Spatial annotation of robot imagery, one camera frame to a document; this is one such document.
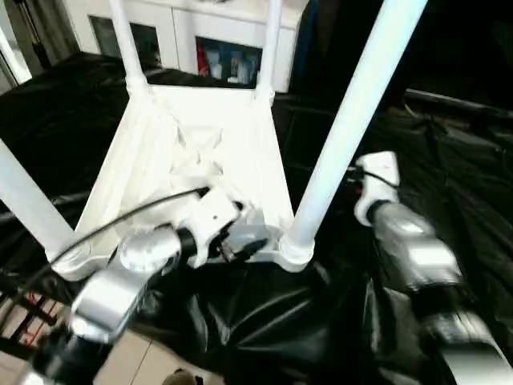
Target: black tarp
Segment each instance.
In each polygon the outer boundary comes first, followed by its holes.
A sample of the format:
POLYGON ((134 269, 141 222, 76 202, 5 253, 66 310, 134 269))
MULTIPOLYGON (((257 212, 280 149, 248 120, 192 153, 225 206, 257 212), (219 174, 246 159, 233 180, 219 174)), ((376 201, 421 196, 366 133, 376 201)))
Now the black tarp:
MULTIPOLYGON (((220 86, 172 70, 147 76, 152 83, 220 86)), ((28 173, 49 197, 78 194, 57 204, 72 225, 126 103, 121 63, 85 54, 0 98, 0 136, 28 173)), ((296 208, 334 111, 277 95, 273 117, 296 208)), ((485 120, 476 133, 389 112, 374 117, 359 149, 397 153, 402 201, 454 250, 479 313, 510 360, 512 145, 503 124, 485 120)), ((372 231, 353 217, 356 199, 354 186, 343 183, 303 272, 267 264, 185 269, 150 292, 151 306, 133 328, 231 383, 417 383, 430 371, 418 326, 372 231)), ((44 252, 15 219, 0 222, 2 273, 23 282, 46 262, 44 252)), ((70 303, 80 286, 49 274, 38 289, 70 303)))

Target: tile floor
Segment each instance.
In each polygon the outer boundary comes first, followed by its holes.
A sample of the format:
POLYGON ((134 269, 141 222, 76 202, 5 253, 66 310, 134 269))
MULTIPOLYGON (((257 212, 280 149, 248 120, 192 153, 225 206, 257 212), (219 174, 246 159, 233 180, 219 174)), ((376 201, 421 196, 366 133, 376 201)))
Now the tile floor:
MULTIPOLYGON (((53 302, 47 303, 47 310, 53 302)), ((62 306, 54 306, 56 314, 62 306)), ((23 319, 24 310, 19 310, 10 320, 4 335, 9 335, 23 319)), ((37 330, 38 321, 30 325, 29 331, 37 330)), ((0 352, 0 383, 14 384, 25 362, 0 352)), ((189 370, 203 378, 205 385, 222 385, 222 378, 208 371, 203 371, 185 362, 169 349, 159 343, 128 331, 118 341, 109 359, 96 377, 95 385, 160 385, 176 369, 189 370)))

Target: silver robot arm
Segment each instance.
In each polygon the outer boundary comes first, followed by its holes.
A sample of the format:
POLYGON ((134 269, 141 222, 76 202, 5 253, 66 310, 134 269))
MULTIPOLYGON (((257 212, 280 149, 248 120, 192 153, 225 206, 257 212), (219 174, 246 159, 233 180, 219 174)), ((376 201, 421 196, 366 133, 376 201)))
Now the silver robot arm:
POLYGON ((458 385, 506 385, 513 370, 485 322, 474 312, 458 261, 431 225, 399 203, 392 152, 363 156, 363 194, 357 219, 372 226, 410 291, 424 337, 458 385))
POLYGON ((239 215, 239 207, 213 189, 177 230, 161 225, 122 240, 107 267, 94 274, 74 300, 67 322, 42 338, 17 383, 91 385, 147 288, 182 263, 206 254, 211 241, 239 215))

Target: white post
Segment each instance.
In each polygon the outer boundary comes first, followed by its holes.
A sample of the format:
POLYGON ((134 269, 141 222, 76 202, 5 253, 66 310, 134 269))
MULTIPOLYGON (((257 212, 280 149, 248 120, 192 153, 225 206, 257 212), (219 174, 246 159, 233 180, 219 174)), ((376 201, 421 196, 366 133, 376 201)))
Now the white post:
POLYGON ((385 0, 317 160, 282 254, 306 265, 314 238, 406 49, 427 0, 385 0))
POLYGON ((112 9, 112 23, 115 36, 118 40, 119 51, 123 58, 123 65, 127 72, 127 89, 129 92, 135 89, 147 88, 147 80, 137 55, 134 36, 131 34, 130 23, 123 8, 123 0, 109 0, 112 9))
POLYGON ((278 35, 281 25, 281 7, 283 0, 269 0, 269 14, 265 28, 265 43, 262 51, 260 78, 256 86, 257 93, 270 92, 273 95, 274 63, 278 48, 278 35))
POLYGON ((75 232, 0 140, 0 199, 48 253, 75 239, 75 232))

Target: black cable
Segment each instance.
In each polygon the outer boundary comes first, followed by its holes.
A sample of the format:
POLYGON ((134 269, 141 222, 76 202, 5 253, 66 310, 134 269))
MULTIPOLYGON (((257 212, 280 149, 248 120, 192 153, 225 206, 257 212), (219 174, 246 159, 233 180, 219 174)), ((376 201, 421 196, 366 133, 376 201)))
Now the black cable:
POLYGON ((90 232, 88 235, 80 238, 78 241, 76 241, 72 245, 66 247, 57 257, 55 257, 55 259, 52 262, 48 263, 47 265, 44 265, 37 273, 33 274, 32 277, 29 278, 27 283, 14 296, 11 303, 9 304, 9 306, 6 309, 6 312, 3 315, 2 320, 0 321, 0 335, 2 335, 2 333, 6 327, 6 321, 9 318, 10 314, 12 313, 13 309, 25 297, 25 294, 30 290, 30 288, 32 286, 34 286, 35 283, 37 283, 37 281, 40 280, 49 270, 51 270, 53 265, 55 265, 57 262, 59 262, 70 251, 72 251, 72 249, 74 249, 75 247, 81 245, 82 243, 84 243, 86 241, 89 241, 93 237, 96 237, 98 234, 104 232, 105 230, 108 230, 112 226, 117 225, 118 223, 123 222, 126 219, 133 217, 134 215, 136 215, 142 211, 145 211, 153 206, 160 205, 161 203, 164 203, 167 201, 173 201, 177 198, 183 197, 183 196, 191 194, 191 193, 199 193, 200 195, 203 195, 206 193, 206 191, 208 191, 208 188, 206 188, 206 187, 205 188, 195 188, 193 190, 180 192, 178 194, 160 198, 160 199, 157 199, 156 201, 141 205, 138 208, 133 209, 133 210, 117 217, 116 219, 113 219, 112 221, 106 223, 105 225, 98 227, 96 230, 90 232))
POLYGON ((376 178, 376 179, 380 180, 384 184, 389 185, 391 188, 394 188, 394 189, 398 189, 399 188, 399 186, 397 184, 393 184, 393 183, 389 182, 384 177, 379 176, 378 174, 374 174, 373 172, 368 172, 368 171, 365 171, 364 174, 367 175, 367 176, 372 176, 373 178, 376 178))

